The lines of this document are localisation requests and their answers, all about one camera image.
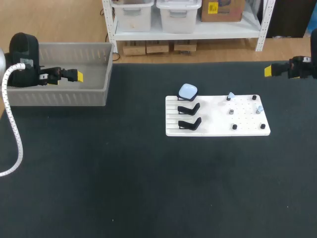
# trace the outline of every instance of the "shelf leg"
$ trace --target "shelf leg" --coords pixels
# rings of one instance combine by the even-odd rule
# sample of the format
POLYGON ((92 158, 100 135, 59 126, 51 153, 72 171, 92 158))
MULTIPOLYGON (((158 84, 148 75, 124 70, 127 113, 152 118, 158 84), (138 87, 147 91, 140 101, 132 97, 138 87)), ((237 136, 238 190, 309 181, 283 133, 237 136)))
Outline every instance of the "shelf leg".
POLYGON ((262 19, 262 25, 259 33, 258 43, 256 47, 256 51, 262 51, 264 42, 266 39, 266 34, 269 26, 269 22, 271 21, 273 8, 275 5, 275 0, 266 0, 263 1, 263 19, 262 19))
POLYGON ((104 7, 104 14, 105 14, 106 26, 108 31, 108 39, 110 43, 114 44, 113 52, 118 53, 117 42, 114 38, 114 34, 117 28, 117 19, 116 18, 113 19, 110 0, 103 0, 103 7, 104 7))

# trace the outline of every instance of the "wooden crate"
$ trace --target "wooden crate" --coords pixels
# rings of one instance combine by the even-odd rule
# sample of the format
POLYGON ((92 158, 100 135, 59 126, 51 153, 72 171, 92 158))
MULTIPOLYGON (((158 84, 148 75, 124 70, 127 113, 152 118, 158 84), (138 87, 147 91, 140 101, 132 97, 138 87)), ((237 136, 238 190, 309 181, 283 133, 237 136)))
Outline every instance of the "wooden crate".
POLYGON ((196 51, 197 41, 196 40, 179 40, 174 41, 174 51, 179 53, 192 54, 196 51))
POLYGON ((125 56, 142 56, 146 54, 145 41, 126 41, 122 48, 125 56))
POLYGON ((168 41, 147 41, 147 54, 153 53, 169 53, 169 42, 168 41))

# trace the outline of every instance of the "plastic container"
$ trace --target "plastic container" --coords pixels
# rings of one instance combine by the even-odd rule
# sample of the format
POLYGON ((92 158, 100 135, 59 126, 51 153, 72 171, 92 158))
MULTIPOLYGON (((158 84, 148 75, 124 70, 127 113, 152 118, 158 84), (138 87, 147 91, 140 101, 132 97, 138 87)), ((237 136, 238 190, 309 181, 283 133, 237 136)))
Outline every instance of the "plastic container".
POLYGON ((105 106, 112 70, 111 43, 40 43, 40 65, 76 68, 84 82, 8 87, 12 106, 105 106))
POLYGON ((157 0, 163 32, 192 33, 196 26, 197 10, 202 0, 157 0))
POLYGON ((122 31, 150 31, 151 29, 151 7, 154 0, 120 0, 111 2, 119 27, 122 31))

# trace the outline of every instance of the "black mat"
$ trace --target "black mat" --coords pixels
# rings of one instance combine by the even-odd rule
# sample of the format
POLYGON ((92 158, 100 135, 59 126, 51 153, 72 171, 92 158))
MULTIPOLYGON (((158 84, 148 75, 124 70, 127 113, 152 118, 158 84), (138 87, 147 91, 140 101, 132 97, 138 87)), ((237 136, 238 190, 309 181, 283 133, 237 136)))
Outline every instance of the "black mat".
MULTIPOLYGON (((116 64, 106 107, 14 108, 24 161, 0 178, 1 238, 315 238, 317 80, 269 63, 116 64), (164 100, 259 94, 266 137, 165 135, 164 100)), ((0 168, 16 160, 6 116, 0 168)))

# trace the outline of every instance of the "white cable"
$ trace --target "white cable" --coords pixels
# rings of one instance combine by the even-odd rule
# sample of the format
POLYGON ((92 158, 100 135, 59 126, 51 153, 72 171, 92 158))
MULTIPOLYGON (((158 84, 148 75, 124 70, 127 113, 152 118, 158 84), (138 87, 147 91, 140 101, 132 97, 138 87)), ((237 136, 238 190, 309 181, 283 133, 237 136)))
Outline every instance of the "white cable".
POLYGON ((6 70, 6 72, 4 73, 3 79, 2 79, 2 97, 3 97, 3 102, 4 102, 6 114, 9 118, 12 130, 13 130, 13 133, 15 136, 16 144, 18 146, 18 159, 15 162, 15 164, 12 166, 11 169, 8 169, 7 171, 0 173, 0 177, 8 175, 8 174, 12 173, 13 171, 15 171, 19 167, 19 165, 21 164, 22 158, 23 158, 22 141, 21 141, 18 127, 16 126, 16 123, 15 123, 15 120, 14 120, 14 117, 13 117, 13 114, 11 111, 11 107, 10 107, 9 99, 8 99, 8 94, 7 94, 7 90, 6 90, 10 75, 12 74, 13 71, 19 70, 19 69, 25 69, 25 64, 17 63, 15 65, 12 65, 11 67, 9 67, 6 70))

